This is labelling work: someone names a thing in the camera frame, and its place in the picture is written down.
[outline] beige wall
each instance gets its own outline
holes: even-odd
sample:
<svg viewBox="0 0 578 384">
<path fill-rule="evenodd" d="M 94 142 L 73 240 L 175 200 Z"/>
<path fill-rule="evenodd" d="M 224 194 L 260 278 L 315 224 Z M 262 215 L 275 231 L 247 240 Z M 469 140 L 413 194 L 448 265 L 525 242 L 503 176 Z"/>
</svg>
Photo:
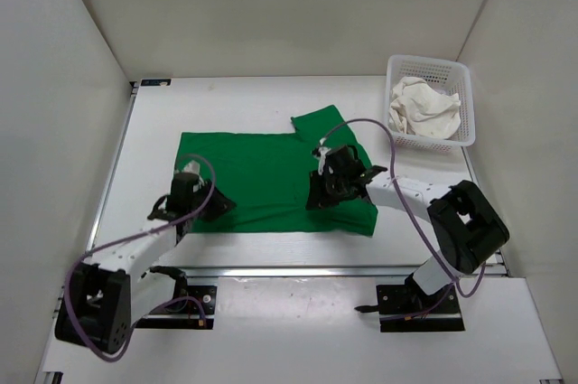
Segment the beige wall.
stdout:
<svg viewBox="0 0 578 384">
<path fill-rule="evenodd" d="M 566 382 L 578 382 L 578 0 L 489 0 L 460 61 L 471 69 L 471 156 L 508 224 Z"/>
<path fill-rule="evenodd" d="M 81 0 L 0 9 L 0 382 L 29 384 L 130 87 Z"/>
<path fill-rule="evenodd" d="M 455 60 L 482 0 L 85 0 L 128 77 L 383 74 Z"/>
</svg>

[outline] white cloth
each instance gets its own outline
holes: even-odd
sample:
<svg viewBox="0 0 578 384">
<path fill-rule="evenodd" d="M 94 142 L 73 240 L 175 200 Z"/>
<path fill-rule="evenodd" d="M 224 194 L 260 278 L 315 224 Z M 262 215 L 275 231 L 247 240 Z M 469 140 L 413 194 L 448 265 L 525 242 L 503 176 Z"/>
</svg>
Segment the white cloth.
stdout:
<svg viewBox="0 0 578 384">
<path fill-rule="evenodd" d="M 460 96 L 442 95 L 424 79 L 403 77 L 391 90 L 389 127 L 400 133 L 450 138 L 460 127 Z"/>
</svg>

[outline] green cloth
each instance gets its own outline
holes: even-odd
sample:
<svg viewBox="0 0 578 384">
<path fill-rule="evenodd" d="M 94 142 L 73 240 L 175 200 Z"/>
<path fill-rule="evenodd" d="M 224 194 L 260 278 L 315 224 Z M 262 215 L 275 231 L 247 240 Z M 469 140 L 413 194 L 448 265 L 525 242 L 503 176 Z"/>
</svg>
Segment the green cloth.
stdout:
<svg viewBox="0 0 578 384">
<path fill-rule="evenodd" d="M 318 161 L 311 151 L 330 129 L 343 122 L 335 106 L 292 117 L 294 134 L 182 133 L 177 153 L 181 170 L 185 154 L 200 154 L 213 165 L 219 190 L 237 208 L 212 222 L 197 221 L 196 232 L 324 232 L 334 229 L 371 236 L 378 210 L 365 201 L 345 201 L 307 211 L 309 172 Z M 369 157 L 348 126 L 328 139 L 327 146 L 355 145 L 367 166 Z M 200 169 L 210 178 L 209 169 Z"/>
</svg>

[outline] laundry basket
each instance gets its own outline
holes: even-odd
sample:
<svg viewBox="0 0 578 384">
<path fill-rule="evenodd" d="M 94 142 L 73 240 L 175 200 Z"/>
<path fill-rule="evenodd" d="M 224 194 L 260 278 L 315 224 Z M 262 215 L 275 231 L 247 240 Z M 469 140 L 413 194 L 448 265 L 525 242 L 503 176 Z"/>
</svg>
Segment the laundry basket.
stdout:
<svg viewBox="0 0 578 384">
<path fill-rule="evenodd" d="M 389 126 L 389 104 L 391 89 L 405 76 L 420 77 L 433 89 L 443 89 L 448 95 L 460 96 L 461 123 L 458 130 L 449 139 L 413 136 L 399 133 Z M 387 63 L 385 120 L 396 145 L 406 145 L 422 149 L 448 152 L 453 147 L 469 146 L 476 139 L 473 119 L 473 101 L 468 67 L 456 61 L 443 61 L 419 56 L 395 55 Z"/>
</svg>

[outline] white table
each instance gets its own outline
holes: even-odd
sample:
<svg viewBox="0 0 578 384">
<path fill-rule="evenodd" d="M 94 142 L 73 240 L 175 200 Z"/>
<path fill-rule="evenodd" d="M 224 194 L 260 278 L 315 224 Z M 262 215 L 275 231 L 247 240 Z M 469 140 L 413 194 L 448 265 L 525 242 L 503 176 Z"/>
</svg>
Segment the white table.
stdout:
<svg viewBox="0 0 578 384">
<path fill-rule="evenodd" d="M 140 88 L 96 242 L 142 226 L 152 202 L 168 190 L 182 131 L 292 132 L 291 116 L 329 104 L 345 118 L 381 119 L 384 81 L 186 79 Z M 381 131 L 365 124 L 353 129 L 372 162 L 387 165 Z M 432 183 L 470 178 L 459 150 L 437 155 L 400 149 L 397 171 Z M 368 273 L 402 283 L 428 258 L 403 212 L 381 209 L 373 238 L 342 232 L 195 234 L 176 250 L 165 263 L 202 266 L 205 275 L 214 267 L 216 276 L 224 276 L 217 281 L 214 330 L 137 330 L 125 358 L 112 365 L 51 334 L 41 371 L 63 372 L 64 384 L 537 384 L 560 378 L 523 279 L 490 276 L 472 299 L 461 299 L 465 332 L 383 334 L 376 314 L 353 311 L 376 302 L 375 286 L 384 278 Z M 294 278 L 244 278 L 274 275 L 271 267 Z"/>
</svg>

